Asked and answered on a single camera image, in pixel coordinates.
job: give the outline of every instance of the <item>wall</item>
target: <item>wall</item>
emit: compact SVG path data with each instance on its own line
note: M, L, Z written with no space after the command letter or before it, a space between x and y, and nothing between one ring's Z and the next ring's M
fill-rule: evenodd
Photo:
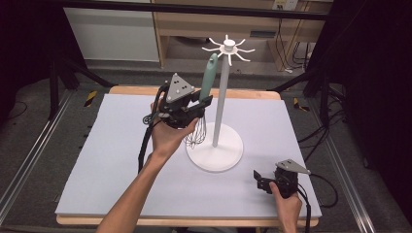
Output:
M152 13L69 8L65 13L86 60L158 62Z

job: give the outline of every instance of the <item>white stand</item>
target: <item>white stand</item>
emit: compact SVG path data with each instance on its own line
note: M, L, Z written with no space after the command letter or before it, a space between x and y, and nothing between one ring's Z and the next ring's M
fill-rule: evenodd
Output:
M191 161L201 169L209 172L223 172L234 167L240 161L243 155L242 138L234 129L225 124L222 124L224 99L226 96L229 76L229 66L231 66L230 56L232 54L236 54L242 60L250 60L244 59L237 53L240 49L236 48L236 46L243 44L245 40L236 45L235 42L233 40L229 40L226 35L226 39L224 40L223 45L214 42L212 39L210 39L210 41L213 44L220 46L217 49L212 49L221 51L218 57L224 54L216 120L215 123L206 124L207 134L203 143L197 145L193 149L187 147L187 152Z

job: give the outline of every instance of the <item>round base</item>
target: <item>round base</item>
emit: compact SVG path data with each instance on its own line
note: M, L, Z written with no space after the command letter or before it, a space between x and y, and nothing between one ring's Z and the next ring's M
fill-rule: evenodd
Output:
M193 149L186 147L191 161L208 172L223 172L236 165L243 154L243 142L234 129L221 124L218 145L213 147L215 123L206 124L206 138Z

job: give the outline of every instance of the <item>forearm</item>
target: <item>forearm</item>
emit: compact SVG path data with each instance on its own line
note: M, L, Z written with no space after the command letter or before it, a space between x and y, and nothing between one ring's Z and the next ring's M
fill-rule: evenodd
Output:
M148 159L140 174L103 218L97 232L132 232L134 230L155 178L165 162L156 156Z

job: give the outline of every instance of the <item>gray carpet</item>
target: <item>gray carpet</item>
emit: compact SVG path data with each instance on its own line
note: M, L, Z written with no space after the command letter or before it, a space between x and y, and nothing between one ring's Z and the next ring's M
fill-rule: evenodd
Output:
M160 85L169 80L172 72L133 72L133 71L105 71L96 70L101 77L121 84L151 84ZM179 73L193 85L200 85L201 75L196 73ZM75 91L64 117L55 129L48 145L44 149L36 166L31 172L25 186L3 226L37 226L46 227L54 232L60 230L93 229L89 226L67 227L55 221L54 210L57 203L55 197L61 193L65 182L70 175L81 146L86 141L86 134L96 118L99 104L107 88L101 87L87 79L80 78L82 85ZM283 77L237 75L229 81L230 88L267 89L274 87L287 79ZM287 103L296 138L301 139L319 126L312 112L304 112L293 107L293 97L302 97L301 89L304 83L294 86L282 93L282 99ZM6 122L0 129L0 191L4 193L8 183L12 180L24 157L30 151L36 137L46 124L49 113L49 84L47 80L34 83L22 89L17 100L27 104L26 112ZM84 103L90 91L97 90L98 94L91 107L85 108ZM330 106L331 114L340 110L339 104ZM17 104L14 113L18 113ZM379 174L362 166L361 152L347 123L338 120L330 128L330 136L335 142L342 159L350 172L351 177L360 193L361 199L367 208L377 232L411 232L412 228L403 217L397 204L382 183ZM313 138L302 146L314 145L317 138ZM305 156L309 149L302 149ZM321 175L332 182L339 194L339 201L332 208L322 208L323 216L313 232L359 232L358 225L351 211L339 180L330 163L325 143L322 143L307 162L307 167L315 174ZM317 178L311 178L315 191L325 205L333 201L333 190L330 186ZM140 228L138 232L169 231L168 228Z

